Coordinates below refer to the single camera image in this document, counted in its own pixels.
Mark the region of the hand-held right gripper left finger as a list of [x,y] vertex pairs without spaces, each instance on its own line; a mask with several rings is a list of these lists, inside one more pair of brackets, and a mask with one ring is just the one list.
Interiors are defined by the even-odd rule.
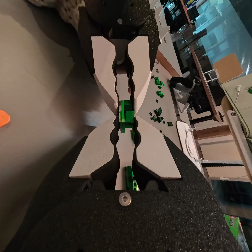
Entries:
[[70,178],[111,180],[120,167],[116,144],[119,140],[119,117],[101,123],[87,137],[69,174]]

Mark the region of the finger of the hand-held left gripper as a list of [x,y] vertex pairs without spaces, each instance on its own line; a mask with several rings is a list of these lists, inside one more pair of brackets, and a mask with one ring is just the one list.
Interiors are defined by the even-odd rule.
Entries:
[[116,50],[113,43],[102,36],[92,36],[94,70],[93,74],[102,97],[113,112],[118,114],[117,78],[113,71]]
[[149,41],[147,36],[137,36],[128,44],[128,57],[132,62],[134,112],[139,111],[149,86],[151,70],[149,58]]

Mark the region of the green lego creeper head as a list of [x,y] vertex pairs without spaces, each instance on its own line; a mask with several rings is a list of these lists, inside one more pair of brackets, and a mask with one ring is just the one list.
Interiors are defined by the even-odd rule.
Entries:
[[125,187],[127,190],[139,191],[137,181],[133,175],[132,166],[125,167]]

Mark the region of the green lego assembly white brick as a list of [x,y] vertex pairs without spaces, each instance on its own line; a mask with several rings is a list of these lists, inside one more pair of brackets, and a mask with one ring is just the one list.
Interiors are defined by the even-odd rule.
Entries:
[[119,102],[119,124],[121,134],[125,133],[126,128],[133,129],[135,113],[130,100]]

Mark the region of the person's left forearm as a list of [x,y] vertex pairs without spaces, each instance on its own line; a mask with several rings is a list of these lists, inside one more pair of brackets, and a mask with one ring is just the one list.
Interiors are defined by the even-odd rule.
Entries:
[[84,0],[29,0],[38,7],[54,8],[61,18],[78,30],[79,10],[78,7],[85,6]]

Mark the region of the scattered bright green lego pieces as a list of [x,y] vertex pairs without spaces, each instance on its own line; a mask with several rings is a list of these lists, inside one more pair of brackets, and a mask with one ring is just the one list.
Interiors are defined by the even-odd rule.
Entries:
[[155,85],[158,87],[158,91],[156,91],[156,94],[160,97],[163,98],[164,94],[162,93],[161,89],[165,87],[166,85],[159,79],[159,77],[155,77],[154,75],[151,76],[151,79],[154,80]]

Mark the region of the scattered dark green lego pieces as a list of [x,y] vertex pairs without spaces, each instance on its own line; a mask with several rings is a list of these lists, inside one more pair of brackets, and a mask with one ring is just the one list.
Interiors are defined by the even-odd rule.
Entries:
[[166,121],[164,120],[162,113],[163,110],[161,107],[156,108],[153,111],[149,112],[149,118],[154,127],[158,129],[161,134],[165,135]]

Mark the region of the open lego instruction booklet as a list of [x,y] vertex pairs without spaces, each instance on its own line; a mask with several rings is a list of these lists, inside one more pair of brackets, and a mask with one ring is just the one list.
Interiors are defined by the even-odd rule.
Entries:
[[245,137],[252,142],[252,74],[225,82],[220,86],[242,123]]

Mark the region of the green lego box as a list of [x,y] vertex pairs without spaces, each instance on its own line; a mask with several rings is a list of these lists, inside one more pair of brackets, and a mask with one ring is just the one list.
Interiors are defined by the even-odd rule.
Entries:
[[240,222],[240,218],[236,216],[227,215],[227,214],[224,214],[224,218],[233,236],[235,237],[238,244],[242,248],[242,251],[250,252],[246,239],[245,239],[245,235],[244,235],[243,228]]

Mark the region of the person's left hand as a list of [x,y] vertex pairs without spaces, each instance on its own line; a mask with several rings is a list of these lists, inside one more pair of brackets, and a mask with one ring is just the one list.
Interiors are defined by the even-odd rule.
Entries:
[[127,77],[129,77],[129,73],[130,73],[128,67],[125,65],[116,65],[115,72],[116,72],[116,75],[126,74]]

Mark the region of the book stand with white base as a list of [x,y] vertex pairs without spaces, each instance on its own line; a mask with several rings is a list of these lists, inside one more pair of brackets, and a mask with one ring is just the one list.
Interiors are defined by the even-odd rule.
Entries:
[[238,118],[238,113],[234,112],[231,109],[232,105],[228,98],[225,96],[222,99],[222,109],[225,114],[225,117],[227,118],[228,122],[228,133],[231,133],[231,135],[234,138],[236,147],[238,148],[238,152],[241,156],[242,161],[240,162],[229,162],[229,161],[209,161],[209,160],[199,160],[197,159],[197,150],[194,143],[194,136],[192,134],[191,129],[189,128],[188,124],[177,121],[176,122],[176,128],[178,130],[180,143],[182,146],[182,151],[184,154],[198,167],[198,169],[201,169],[202,166],[206,168],[212,168],[217,167],[221,169],[227,169],[228,167],[238,167],[238,168],[244,168],[246,171],[246,175],[244,176],[238,176],[238,177],[232,177],[230,175],[219,175],[219,176],[213,176],[211,175],[210,178],[219,178],[219,180],[244,180],[245,177],[248,177],[248,180],[251,182],[251,150],[249,148],[247,138],[244,135],[240,120]]

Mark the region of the black office chair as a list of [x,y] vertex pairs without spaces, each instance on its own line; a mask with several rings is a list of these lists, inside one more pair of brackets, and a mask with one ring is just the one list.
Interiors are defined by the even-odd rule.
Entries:
[[170,27],[170,33],[176,33],[179,30],[179,23],[176,20],[172,19],[172,15],[169,11],[169,9],[166,7],[164,8],[164,15],[165,15],[165,21],[167,26]]
[[211,111],[206,92],[203,87],[194,87],[189,96],[190,108],[197,114]]

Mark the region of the tan rounded board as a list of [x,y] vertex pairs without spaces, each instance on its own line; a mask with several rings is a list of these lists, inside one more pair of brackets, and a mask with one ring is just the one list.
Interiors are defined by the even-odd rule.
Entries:
[[231,53],[214,63],[213,69],[217,70],[219,82],[221,84],[233,80],[243,73],[240,62],[234,53]]

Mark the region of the orange brick separator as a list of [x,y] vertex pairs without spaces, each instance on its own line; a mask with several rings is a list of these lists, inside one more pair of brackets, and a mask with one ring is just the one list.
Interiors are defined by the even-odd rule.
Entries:
[[3,110],[0,110],[0,128],[4,127],[5,125],[9,124],[11,117],[8,113]]

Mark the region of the white frame stand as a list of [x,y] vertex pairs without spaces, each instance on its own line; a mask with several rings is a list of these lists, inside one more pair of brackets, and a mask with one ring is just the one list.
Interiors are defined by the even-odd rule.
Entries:
[[204,76],[204,79],[207,83],[212,82],[212,81],[216,81],[219,79],[219,73],[216,68],[214,68],[210,71],[204,72],[203,76]]

